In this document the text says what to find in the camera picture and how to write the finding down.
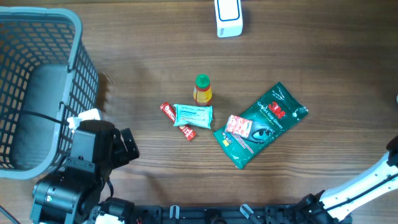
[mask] white box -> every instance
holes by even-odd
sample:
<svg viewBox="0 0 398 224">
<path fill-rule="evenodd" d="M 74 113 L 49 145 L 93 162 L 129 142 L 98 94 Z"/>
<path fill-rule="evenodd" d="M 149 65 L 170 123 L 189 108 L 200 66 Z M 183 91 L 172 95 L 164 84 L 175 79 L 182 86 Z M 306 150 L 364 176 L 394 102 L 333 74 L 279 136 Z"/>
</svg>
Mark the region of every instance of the white box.
<svg viewBox="0 0 398 224">
<path fill-rule="evenodd" d="M 241 35 L 243 30 L 241 0 L 214 0 L 219 38 Z"/>
</svg>

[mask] red and white packet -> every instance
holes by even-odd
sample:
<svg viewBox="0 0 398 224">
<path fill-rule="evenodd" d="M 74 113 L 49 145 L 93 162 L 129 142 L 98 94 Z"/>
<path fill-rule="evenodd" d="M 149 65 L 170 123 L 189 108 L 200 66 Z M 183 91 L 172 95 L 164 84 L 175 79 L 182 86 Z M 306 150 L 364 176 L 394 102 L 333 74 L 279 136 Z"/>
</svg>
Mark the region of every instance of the red and white packet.
<svg viewBox="0 0 398 224">
<path fill-rule="evenodd" d="M 247 138 L 250 134 L 252 123 L 251 120 L 231 115 L 226 123 L 225 131 Z"/>
<path fill-rule="evenodd" d="M 162 103 L 160 109 L 170 118 L 170 120 L 173 121 L 173 123 L 175 122 L 175 116 L 176 116 L 175 111 L 168 102 Z M 188 141 L 191 141 L 193 137 L 197 135 L 192 128 L 186 125 L 181 125 L 178 128 L 182 133 L 184 133 Z"/>
</svg>

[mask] teal packet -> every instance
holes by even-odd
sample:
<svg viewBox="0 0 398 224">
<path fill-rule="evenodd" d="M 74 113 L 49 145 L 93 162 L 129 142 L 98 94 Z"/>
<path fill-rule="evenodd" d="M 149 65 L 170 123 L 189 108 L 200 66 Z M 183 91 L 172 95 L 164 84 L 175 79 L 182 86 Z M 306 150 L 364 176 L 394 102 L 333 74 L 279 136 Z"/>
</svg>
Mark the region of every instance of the teal packet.
<svg viewBox="0 0 398 224">
<path fill-rule="evenodd" d="M 212 106 L 188 106 L 174 104 L 175 107 L 175 122 L 174 126 L 181 126 L 191 124 L 202 128 L 210 128 L 210 123 L 213 120 Z"/>
<path fill-rule="evenodd" d="M 248 137 L 226 133 L 225 126 L 214 132 L 214 136 L 236 167 L 242 169 L 254 156 L 307 114 L 306 107 L 298 103 L 279 82 L 239 115 L 253 121 Z"/>
</svg>

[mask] bottle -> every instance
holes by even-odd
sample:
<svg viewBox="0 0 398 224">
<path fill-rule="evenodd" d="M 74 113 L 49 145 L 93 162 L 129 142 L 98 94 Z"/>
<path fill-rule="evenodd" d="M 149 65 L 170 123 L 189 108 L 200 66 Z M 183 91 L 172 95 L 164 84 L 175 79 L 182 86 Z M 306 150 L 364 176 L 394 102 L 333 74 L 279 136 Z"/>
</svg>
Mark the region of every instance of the bottle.
<svg viewBox="0 0 398 224">
<path fill-rule="evenodd" d="M 213 96 L 210 87 L 210 79 L 205 74 L 197 76 L 193 89 L 193 99 L 198 106 L 208 106 Z"/>
</svg>

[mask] green bottle cap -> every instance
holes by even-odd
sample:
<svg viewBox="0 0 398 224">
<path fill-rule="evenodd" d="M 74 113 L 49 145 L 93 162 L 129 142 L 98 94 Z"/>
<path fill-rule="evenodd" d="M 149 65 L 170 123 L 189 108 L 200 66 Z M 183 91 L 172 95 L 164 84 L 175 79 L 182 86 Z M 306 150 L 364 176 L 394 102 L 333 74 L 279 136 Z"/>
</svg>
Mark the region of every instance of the green bottle cap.
<svg viewBox="0 0 398 224">
<path fill-rule="evenodd" d="M 210 85 L 210 79 L 207 75 L 200 74 L 197 76 L 195 83 L 196 83 L 197 87 L 204 89 Z"/>
</svg>

